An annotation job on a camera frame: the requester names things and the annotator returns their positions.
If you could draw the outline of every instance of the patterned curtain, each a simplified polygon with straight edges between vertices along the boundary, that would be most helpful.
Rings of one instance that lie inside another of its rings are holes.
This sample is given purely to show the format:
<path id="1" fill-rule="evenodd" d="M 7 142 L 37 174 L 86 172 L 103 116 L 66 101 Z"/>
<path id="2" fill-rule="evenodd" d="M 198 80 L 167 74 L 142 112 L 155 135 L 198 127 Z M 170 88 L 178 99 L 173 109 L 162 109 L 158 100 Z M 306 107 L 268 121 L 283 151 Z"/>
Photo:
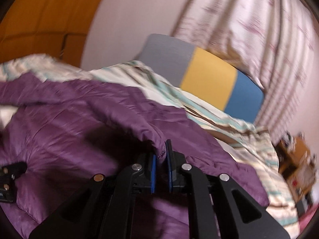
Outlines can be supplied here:
<path id="1" fill-rule="evenodd" d="M 312 14 L 299 0 L 191 0 L 174 36 L 247 74 L 264 92 L 255 125 L 277 143 L 313 60 Z"/>

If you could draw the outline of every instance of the metal pin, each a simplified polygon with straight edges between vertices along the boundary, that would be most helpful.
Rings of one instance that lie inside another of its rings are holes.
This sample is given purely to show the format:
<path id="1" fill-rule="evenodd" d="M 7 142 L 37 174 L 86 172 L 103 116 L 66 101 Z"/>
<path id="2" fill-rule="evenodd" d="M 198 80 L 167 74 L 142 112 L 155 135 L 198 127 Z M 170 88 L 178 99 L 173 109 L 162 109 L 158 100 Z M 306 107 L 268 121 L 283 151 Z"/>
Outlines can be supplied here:
<path id="1" fill-rule="evenodd" d="M 134 171 L 139 171 L 139 170 L 141 170 L 141 168 L 142 168 L 142 166 L 140 164 L 133 164 L 132 165 L 132 169 Z"/>
<path id="2" fill-rule="evenodd" d="M 104 176 L 102 174 L 96 174 L 93 179 L 96 182 L 101 182 L 104 180 Z"/>
<path id="3" fill-rule="evenodd" d="M 185 171 L 189 171 L 190 169 L 192 169 L 192 166 L 190 164 L 183 164 L 181 168 Z"/>
<path id="4" fill-rule="evenodd" d="M 221 179 L 222 181 L 224 181 L 224 182 L 227 182 L 227 181 L 229 180 L 229 175 L 226 174 L 226 173 L 222 173 L 222 174 L 220 175 L 220 179 Z"/>

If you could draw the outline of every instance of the pink curtain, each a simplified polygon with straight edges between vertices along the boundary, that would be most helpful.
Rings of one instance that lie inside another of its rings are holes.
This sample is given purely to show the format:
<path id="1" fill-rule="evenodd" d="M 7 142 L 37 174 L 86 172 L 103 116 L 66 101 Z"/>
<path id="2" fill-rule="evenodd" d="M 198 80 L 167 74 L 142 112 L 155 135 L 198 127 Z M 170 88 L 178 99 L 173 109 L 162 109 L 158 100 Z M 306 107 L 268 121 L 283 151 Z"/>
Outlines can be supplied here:
<path id="1" fill-rule="evenodd" d="M 255 124 L 277 143 L 303 95 L 313 60 L 312 15 L 299 0 L 191 0 L 175 37 L 246 73 L 265 99 Z"/>

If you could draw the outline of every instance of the purple jacket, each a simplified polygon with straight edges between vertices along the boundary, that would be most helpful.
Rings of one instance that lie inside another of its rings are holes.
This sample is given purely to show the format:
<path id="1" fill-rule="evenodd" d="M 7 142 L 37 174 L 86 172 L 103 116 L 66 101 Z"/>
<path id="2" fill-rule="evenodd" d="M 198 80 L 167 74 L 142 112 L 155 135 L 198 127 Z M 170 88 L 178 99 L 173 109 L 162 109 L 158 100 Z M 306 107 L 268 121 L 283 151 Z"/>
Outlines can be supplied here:
<path id="1" fill-rule="evenodd" d="M 27 73 L 0 83 L 0 104 L 19 106 L 2 134 L 0 166 L 25 161 L 16 204 L 1 204 L 16 230 L 31 231 L 96 173 L 113 175 L 165 140 L 210 175 L 228 173 L 262 206 L 269 204 L 255 170 L 236 163 L 183 109 L 145 98 L 138 88 L 99 81 L 42 83 Z M 137 199 L 133 238 L 188 238 L 183 196 Z"/>

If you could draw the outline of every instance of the brown object behind headboard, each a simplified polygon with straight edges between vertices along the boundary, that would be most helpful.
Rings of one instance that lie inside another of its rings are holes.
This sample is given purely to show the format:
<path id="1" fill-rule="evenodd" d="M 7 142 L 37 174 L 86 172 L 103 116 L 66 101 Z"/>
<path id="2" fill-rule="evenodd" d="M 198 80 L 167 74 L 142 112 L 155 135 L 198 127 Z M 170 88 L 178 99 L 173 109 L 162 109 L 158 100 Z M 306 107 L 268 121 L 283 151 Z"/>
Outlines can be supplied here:
<path id="1" fill-rule="evenodd" d="M 47 53 L 80 66 L 100 0 L 15 0 L 0 23 L 0 63 Z"/>

